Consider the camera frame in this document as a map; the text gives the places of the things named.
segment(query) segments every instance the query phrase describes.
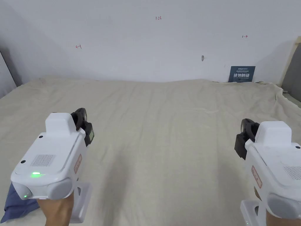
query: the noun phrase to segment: white plastic base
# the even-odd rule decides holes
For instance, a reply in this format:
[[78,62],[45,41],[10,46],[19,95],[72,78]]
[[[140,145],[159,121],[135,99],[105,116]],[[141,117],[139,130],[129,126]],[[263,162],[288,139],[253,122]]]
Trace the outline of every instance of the white plastic base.
[[[259,206],[258,215],[255,207]],[[240,204],[240,210],[245,219],[246,226],[266,226],[266,209],[261,201],[243,200]]]
[[90,183],[77,182],[74,190],[74,207],[70,219],[71,224],[83,223],[92,193],[92,185]]

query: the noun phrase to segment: speaker grille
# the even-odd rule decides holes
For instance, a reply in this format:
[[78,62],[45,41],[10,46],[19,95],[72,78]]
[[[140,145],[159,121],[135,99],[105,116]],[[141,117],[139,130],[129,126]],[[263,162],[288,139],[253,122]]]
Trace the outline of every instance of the speaker grille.
[[33,167],[47,167],[50,166],[53,159],[55,158],[55,155],[37,155],[33,162],[30,164],[30,166]]
[[293,180],[301,180],[301,166],[285,166],[284,169]]

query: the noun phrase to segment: mattress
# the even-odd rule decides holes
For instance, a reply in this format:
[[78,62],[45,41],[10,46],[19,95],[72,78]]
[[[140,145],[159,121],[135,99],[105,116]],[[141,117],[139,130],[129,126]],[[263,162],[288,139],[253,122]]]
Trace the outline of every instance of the mattress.
[[[240,202],[255,195],[234,151],[241,120],[282,120],[301,144],[301,109],[270,83],[34,80],[0,99],[2,207],[47,116],[80,107],[95,133],[79,178],[93,186],[82,225],[243,225]],[[8,224],[44,222],[39,209]]]

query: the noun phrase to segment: red label sticker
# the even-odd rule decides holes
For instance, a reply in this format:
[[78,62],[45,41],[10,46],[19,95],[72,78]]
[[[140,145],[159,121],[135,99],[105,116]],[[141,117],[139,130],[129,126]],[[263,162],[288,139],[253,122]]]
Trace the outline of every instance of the red label sticker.
[[77,173],[78,168],[79,168],[81,162],[82,162],[82,154],[79,155],[79,157],[77,159],[77,162],[75,163],[75,166],[74,166],[74,172],[75,172],[75,174]]
[[260,179],[260,177],[259,177],[259,175],[258,175],[258,173],[257,173],[257,171],[256,171],[256,169],[255,169],[254,166],[252,166],[252,173],[253,173],[253,176],[254,176],[254,178],[255,178],[255,180],[256,180],[256,182],[257,182],[259,188],[261,188],[261,186],[262,186],[262,181],[261,181],[261,179]]

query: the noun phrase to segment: hand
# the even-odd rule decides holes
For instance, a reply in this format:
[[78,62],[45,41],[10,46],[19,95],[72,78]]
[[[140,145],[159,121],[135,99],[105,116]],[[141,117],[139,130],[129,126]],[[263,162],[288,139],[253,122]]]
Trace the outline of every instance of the hand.
[[[257,198],[261,200],[255,187],[254,187],[254,191]],[[299,219],[289,220],[289,219],[274,217],[272,214],[266,211],[266,225],[267,226],[300,226],[301,220]]]
[[38,199],[37,202],[45,214],[45,226],[69,225],[74,205],[74,192],[65,199]]

